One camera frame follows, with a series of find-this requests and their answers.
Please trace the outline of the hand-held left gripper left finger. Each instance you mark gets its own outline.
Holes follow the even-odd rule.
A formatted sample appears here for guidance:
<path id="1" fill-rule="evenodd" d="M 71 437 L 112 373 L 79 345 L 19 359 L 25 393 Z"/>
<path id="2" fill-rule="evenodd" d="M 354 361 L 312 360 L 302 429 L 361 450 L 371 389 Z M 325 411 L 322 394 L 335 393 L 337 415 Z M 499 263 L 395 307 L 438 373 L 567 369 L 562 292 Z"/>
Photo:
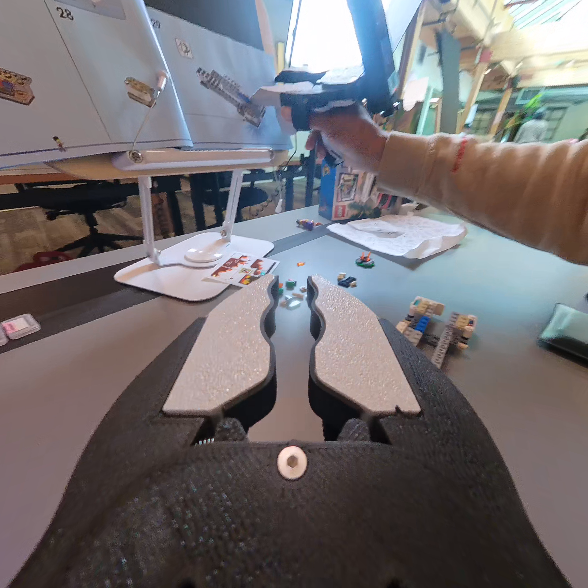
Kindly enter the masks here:
<path id="1" fill-rule="evenodd" d="M 165 415 L 231 417 L 248 430 L 271 412 L 277 299 L 278 279 L 265 275 L 214 307 L 171 387 Z"/>

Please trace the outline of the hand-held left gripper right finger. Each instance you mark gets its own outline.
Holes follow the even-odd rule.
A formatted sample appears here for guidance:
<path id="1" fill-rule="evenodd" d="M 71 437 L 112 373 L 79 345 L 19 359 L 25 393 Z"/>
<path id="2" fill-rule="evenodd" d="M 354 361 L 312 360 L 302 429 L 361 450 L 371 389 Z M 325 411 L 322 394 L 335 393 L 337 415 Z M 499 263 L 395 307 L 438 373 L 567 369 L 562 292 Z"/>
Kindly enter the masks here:
<path id="1" fill-rule="evenodd" d="M 326 430 L 350 419 L 369 427 L 380 418 L 417 416 L 419 401 L 377 315 L 320 275 L 307 279 L 314 339 L 309 403 Z"/>

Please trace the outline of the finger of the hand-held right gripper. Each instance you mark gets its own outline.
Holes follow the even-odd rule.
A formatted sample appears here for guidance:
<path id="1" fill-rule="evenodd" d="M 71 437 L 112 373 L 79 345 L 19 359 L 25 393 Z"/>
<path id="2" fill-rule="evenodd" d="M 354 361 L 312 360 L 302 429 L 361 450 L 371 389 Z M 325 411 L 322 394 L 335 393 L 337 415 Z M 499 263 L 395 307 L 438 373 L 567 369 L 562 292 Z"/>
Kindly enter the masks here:
<path id="1" fill-rule="evenodd" d="M 281 109 L 285 106 L 281 96 L 287 89 L 287 84 L 262 86 L 252 95 L 252 104 L 260 107 L 274 107 L 276 109 Z"/>

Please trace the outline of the grey lego beam build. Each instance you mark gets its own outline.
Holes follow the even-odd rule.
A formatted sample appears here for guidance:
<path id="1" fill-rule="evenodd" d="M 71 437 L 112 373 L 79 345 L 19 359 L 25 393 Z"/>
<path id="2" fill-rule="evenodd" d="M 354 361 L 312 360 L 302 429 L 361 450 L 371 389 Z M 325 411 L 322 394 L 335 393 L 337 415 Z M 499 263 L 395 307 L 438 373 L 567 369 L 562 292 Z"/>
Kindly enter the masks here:
<path id="1" fill-rule="evenodd" d="M 432 350 L 430 361 L 438 369 L 444 367 L 448 355 L 468 349 L 478 322 L 475 315 L 452 312 L 437 334 L 435 329 L 440 324 L 435 319 L 442 318 L 444 312 L 443 303 L 416 296 L 406 316 L 395 326 L 414 347 L 429 346 Z"/>

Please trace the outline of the lego instruction booklet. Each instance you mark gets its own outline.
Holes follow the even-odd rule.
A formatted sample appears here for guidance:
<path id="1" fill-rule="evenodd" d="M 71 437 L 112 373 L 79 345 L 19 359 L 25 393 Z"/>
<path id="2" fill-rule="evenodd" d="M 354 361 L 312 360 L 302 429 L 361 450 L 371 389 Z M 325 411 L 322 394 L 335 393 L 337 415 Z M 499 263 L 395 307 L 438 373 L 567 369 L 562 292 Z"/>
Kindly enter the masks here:
<path id="1" fill-rule="evenodd" d="M 1 1 L 1 169 L 131 150 L 289 151 L 257 1 Z"/>

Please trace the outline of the person's right forearm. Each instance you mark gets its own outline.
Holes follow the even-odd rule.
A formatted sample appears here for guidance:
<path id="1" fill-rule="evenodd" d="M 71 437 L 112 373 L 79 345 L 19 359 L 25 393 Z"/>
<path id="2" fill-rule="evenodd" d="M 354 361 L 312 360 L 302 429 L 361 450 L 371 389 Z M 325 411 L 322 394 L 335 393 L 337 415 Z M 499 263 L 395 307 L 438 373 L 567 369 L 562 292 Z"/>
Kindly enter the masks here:
<path id="1" fill-rule="evenodd" d="M 388 194 L 587 265 L 587 141 L 492 143 L 391 133 L 378 180 Z"/>

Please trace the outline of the lego sticker sheet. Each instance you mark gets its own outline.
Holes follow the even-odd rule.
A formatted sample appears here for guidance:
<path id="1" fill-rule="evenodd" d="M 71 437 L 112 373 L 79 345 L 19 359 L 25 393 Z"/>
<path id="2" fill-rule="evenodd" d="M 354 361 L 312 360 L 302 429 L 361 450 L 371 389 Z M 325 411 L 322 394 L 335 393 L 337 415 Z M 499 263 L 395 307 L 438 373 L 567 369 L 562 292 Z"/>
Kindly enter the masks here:
<path id="1" fill-rule="evenodd" d="M 244 288 L 263 276 L 271 275 L 279 264 L 274 259 L 234 252 L 207 270 L 202 281 Z"/>

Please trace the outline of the lego set box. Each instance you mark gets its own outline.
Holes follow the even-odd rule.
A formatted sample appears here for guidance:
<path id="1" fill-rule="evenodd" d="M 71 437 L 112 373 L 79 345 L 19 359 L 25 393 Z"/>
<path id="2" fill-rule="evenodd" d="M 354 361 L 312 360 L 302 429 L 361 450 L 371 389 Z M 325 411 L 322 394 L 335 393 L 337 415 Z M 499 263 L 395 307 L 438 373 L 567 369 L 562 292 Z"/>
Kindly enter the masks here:
<path id="1" fill-rule="evenodd" d="M 397 215 L 414 207 L 408 198 L 378 188 L 375 174 L 339 164 L 321 164 L 319 215 L 332 222 L 347 222 Z"/>

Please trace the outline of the white booklet stand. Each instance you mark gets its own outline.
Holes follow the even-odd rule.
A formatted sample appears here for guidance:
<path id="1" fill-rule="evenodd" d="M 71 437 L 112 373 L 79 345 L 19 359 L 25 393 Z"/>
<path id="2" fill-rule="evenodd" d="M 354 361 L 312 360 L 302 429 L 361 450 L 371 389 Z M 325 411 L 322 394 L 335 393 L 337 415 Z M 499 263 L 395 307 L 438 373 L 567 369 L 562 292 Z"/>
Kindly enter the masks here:
<path id="1" fill-rule="evenodd" d="M 133 172 L 138 178 L 146 255 L 143 261 L 119 270 L 115 281 L 187 302 L 209 300 L 222 293 L 228 284 L 208 278 L 219 262 L 235 252 L 264 258 L 274 249 L 271 241 L 232 235 L 244 170 L 275 168 L 287 158 L 288 151 L 271 148 L 133 150 L 113 157 L 112 163 L 117 169 Z M 197 233 L 160 251 L 153 228 L 152 179 L 179 173 L 226 171 L 232 176 L 220 231 Z"/>

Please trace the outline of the large black display screen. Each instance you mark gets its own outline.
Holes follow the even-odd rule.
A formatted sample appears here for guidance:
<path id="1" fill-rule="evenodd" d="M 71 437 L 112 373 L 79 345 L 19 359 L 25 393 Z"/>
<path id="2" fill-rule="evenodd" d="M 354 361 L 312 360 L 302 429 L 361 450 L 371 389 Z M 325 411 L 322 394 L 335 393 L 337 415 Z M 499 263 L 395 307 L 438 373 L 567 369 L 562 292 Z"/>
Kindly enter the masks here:
<path id="1" fill-rule="evenodd" d="M 393 52 L 420 8 L 420 1 L 347 1 L 362 58 L 353 97 L 371 114 L 391 115 L 398 102 L 399 75 Z"/>

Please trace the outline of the white printed paper bag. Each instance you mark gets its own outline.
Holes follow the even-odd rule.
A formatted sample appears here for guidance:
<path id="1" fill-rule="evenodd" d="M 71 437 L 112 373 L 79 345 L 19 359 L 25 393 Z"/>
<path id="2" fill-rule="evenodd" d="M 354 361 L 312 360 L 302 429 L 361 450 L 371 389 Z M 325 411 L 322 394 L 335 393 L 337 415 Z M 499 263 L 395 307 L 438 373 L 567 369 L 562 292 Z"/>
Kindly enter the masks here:
<path id="1" fill-rule="evenodd" d="M 464 224 L 448 224 L 427 217 L 386 215 L 347 224 L 329 224 L 327 230 L 364 252 L 423 260 L 452 249 L 465 239 Z"/>

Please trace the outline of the black office chair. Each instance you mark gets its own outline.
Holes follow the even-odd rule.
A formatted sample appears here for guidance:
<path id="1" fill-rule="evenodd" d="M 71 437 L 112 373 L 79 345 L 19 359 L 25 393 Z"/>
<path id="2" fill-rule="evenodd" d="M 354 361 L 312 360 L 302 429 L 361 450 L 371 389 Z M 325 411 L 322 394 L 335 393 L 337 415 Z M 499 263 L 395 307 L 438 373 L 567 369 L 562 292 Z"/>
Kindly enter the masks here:
<path id="1" fill-rule="evenodd" d="M 122 249 L 121 242 L 143 242 L 142 235 L 99 232 L 96 218 L 96 213 L 123 208 L 128 197 L 139 195 L 136 182 L 83 180 L 81 183 L 66 181 L 64 187 L 58 187 L 57 182 L 17 183 L 15 186 L 17 193 L 6 195 L 8 201 L 1 205 L 1 210 L 39 207 L 48 221 L 71 215 L 83 218 L 88 234 L 55 252 L 65 254 L 79 249 L 77 257 L 81 258 L 95 251 L 104 253 Z"/>

